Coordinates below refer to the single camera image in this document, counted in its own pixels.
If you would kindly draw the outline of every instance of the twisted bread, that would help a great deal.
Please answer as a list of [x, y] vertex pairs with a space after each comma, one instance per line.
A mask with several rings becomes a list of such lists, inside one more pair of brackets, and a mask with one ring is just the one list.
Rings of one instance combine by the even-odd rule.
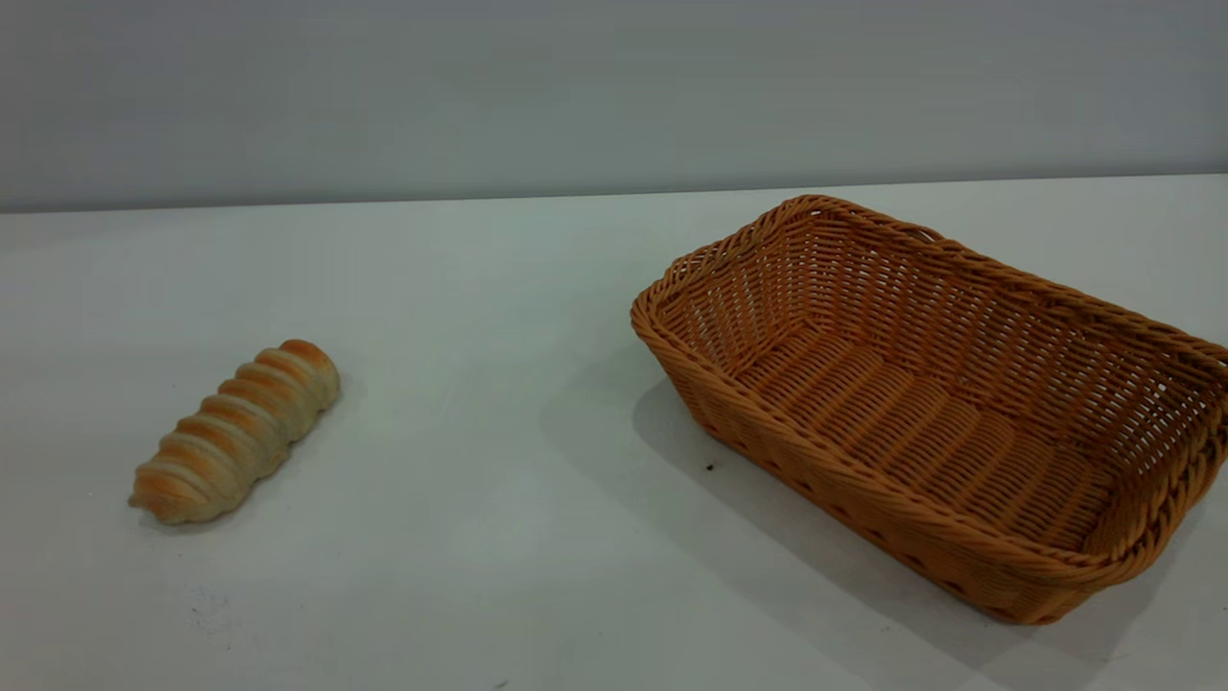
[[271, 475], [316, 416], [336, 400], [333, 361], [306, 340], [286, 340], [246, 363], [136, 468], [129, 506], [165, 524], [208, 522], [232, 511]]

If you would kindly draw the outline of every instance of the white table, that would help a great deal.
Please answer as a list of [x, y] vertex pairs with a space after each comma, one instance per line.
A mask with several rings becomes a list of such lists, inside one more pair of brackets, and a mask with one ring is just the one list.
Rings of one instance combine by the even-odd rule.
[[[0, 216], [0, 687], [1228, 685], [1226, 482], [1142, 578], [1025, 628], [690, 422], [631, 299], [801, 191]], [[1228, 341], [1228, 176], [823, 191]], [[204, 527], [128, 508], [287, 336], [345, 394], [282, 470]]]

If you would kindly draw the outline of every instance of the spiral pastry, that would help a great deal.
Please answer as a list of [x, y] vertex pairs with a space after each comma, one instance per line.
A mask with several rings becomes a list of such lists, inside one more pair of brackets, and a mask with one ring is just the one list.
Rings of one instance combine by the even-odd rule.
[[165, 524], [208, 522], [239, 506], [278, 470], [340, 392], [333, 361], [306, 340], [286, 340], [238, 368], [157, 454], [136, 468], [129, 506]]

